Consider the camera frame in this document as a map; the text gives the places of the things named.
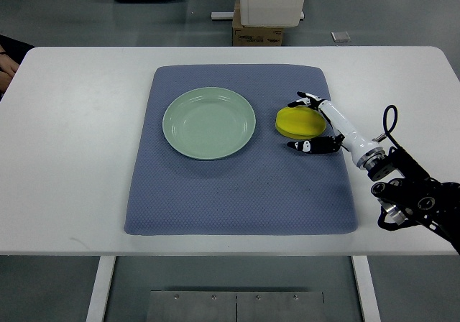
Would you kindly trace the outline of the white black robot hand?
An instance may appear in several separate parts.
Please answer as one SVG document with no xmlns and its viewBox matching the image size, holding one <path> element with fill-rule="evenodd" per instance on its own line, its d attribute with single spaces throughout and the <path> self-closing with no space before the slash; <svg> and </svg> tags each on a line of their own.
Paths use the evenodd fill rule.
<svg viewBox="0 0 460 322">
<path fill-rule="evenodd" d="M 365 138 L 329 100 L 300 91 L 298 95 L 300 99 L 287 106 L 304 106 L 317 111 L 333 127 L 336 134 L 288 142 L 290 148 L 307 154 L 326 154 L 337 152 L 343 147 L 351 153 L 352 161 L 358 168 L 368 171 L 385 160 L 387 156 L 382 146 L 375 140 Z"/>
</svg>

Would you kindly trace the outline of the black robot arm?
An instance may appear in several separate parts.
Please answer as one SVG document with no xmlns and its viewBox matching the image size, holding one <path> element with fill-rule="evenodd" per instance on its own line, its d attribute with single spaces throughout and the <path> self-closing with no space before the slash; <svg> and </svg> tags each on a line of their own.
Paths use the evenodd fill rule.
<svg viewBox="0 0 460 322">
<path fill-rule="evenodd" d="M 371 161 L 368 177 L 372 195 L 381 205 L 377 225 L 397 231 L 421 225 L 451 243 L 459 251 L 459 184 L 432 178 L 391 135 L 397 123 L 397 107 L 383 113 L 383 135 L 392 142 L 389 152 Z"/>
</svg>

